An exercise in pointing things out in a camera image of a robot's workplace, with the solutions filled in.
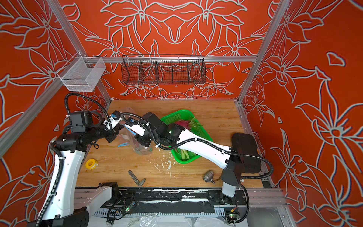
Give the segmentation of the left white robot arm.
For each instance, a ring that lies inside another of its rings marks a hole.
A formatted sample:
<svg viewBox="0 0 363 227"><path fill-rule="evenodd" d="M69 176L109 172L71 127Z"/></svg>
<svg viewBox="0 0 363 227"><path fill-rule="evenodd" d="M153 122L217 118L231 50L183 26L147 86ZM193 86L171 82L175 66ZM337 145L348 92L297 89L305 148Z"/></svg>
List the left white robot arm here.
<svg viewBox="0 0 363 227"><path fill-rule="evenodd" d="M38 218L29 222L29 227L86 227L90 217L105 203L120 199L118 184L107 182L87 196L79 208L74 203L78 173L88 145L103 138L112 142L122 128L121 124L111 131L103 126L94 127L86 132L63 134L50 144L55 153L53 176Z"/></svg>

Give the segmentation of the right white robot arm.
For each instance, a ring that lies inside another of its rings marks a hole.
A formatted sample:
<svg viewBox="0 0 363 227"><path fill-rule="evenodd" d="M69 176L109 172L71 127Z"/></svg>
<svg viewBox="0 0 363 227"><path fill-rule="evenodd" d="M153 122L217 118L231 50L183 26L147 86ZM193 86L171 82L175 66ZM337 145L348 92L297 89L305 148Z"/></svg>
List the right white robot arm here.
<svg viewBox="0 0 363 227"><path fill-rule="evenodd" d="M269 171L261 176L267 178L274 167L260 155L243 154L235 148L208 141L176 123L166 124L155 114L149 112L143 117L129 119L129 129L136 133L136 140L147 147L151 142L163 150L184 149L208 159L222 169L222 194L233 198L243 179L257 179L257 176L243 176L241 158L251 158L269 165Z"/></svg>

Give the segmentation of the clear zip-top bag blue seal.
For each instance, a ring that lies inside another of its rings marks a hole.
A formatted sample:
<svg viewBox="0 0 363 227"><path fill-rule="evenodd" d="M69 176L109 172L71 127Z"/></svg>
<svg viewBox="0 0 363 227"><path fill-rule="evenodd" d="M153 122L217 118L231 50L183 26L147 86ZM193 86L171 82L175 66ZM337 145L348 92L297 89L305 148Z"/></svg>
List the clear zip-top bag blue seal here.
<svg viewBox="0 0 363 227"><path fill-rule="evenodd" d="M120 145L118 145L118 147L126 147L126 146L129 146L130 143L129 142L125 142L125 143L122 143Z"/></svg>

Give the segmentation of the pink dragon fruit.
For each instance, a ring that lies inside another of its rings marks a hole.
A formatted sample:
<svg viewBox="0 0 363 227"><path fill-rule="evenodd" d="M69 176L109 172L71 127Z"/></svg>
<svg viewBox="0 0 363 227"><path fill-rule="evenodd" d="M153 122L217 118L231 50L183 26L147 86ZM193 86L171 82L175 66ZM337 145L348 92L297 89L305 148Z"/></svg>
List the pink dragon fruit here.
<svg viewBox="0 0 363 227"><path fill-rule="evenodd" d="M195 153L190 152L190 151L185 150L185 149L178 149L178 154L179 154L180 159L182 161L188 161L188 160L190 160L190 159L192 159L193 157L196 156Z"/></svg>
<svg viewBox="0 0 363 227"><path fill-rule="evenodd" d="M175 124L182 126L187 130L191 130L192 128L196 128L198 126L195 120L190 120L190 121L180 120L175 122Z"/></svg>

